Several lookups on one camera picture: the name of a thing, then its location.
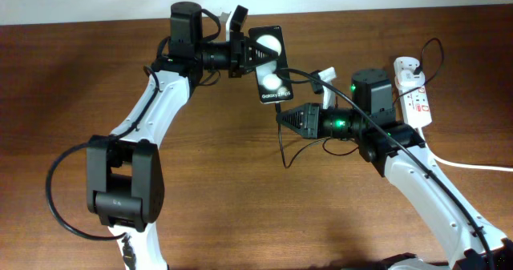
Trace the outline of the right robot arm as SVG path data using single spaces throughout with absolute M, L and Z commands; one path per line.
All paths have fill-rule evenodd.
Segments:
M 465 199 L 420 134 L 396 119 L 386 72 L 354 73 L 351 93 L 344 98 L 347 108 L 305 103 L 278 110 L 277 124 L 313 143 L 354 141 L 360 156 L 414 206 L 442 245 L 450 269 L 510 269 L 511 239 Z

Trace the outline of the black smartphone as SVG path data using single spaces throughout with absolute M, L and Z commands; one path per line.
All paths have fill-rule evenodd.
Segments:
M 293 99 L 293 86 L 276 75 L 276 70 L 288 66 L 285 43 L 280 26 L 251 28 L 249 37 L 278 53 L 278 59 L 256 67 L 258 97 L 263 104 L 281 103 Z

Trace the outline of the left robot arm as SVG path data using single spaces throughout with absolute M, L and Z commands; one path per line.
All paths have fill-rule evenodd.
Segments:
M 108 136 L 94 135 L 87 149 L 87 208 L 108 227 L 126 269 L 166 269 L 156 221 L 164 203 L 159 148 L 178 111 L 197 87 L 206 87 L 205 71 L 227 71 L 239 78 L 274 64 L 284 47 L 276 28 L 240 29 L 247 10 L 238 6 L 228 20 L 228 37 L 203 34 L 202 17 L 217 16 L 195 2 L 171 6 L 171 33 L 144 67 L 148 85 L 128 117 Z

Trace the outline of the white power strip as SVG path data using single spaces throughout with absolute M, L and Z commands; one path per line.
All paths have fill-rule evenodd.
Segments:
M 394 61 L 395 76 L 399 71 L 415 71 L 420 62 L 413 57 L 399 57 Z M 432 122 L 430 106 L 426 95 L 426 88 L 415 87 L 411 89 L 398 89 L 402 117 L 405 123 L 413 128 L 423 128 Z

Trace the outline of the white charger plug adapter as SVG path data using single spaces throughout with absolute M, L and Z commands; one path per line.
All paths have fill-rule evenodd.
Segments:
M 411 89 L 421 87 L 425 82 L 425 75 L 420 72 L 415 74 L 410 70 L 399 71 L 395 76 L 396 87 L 399 89 Z

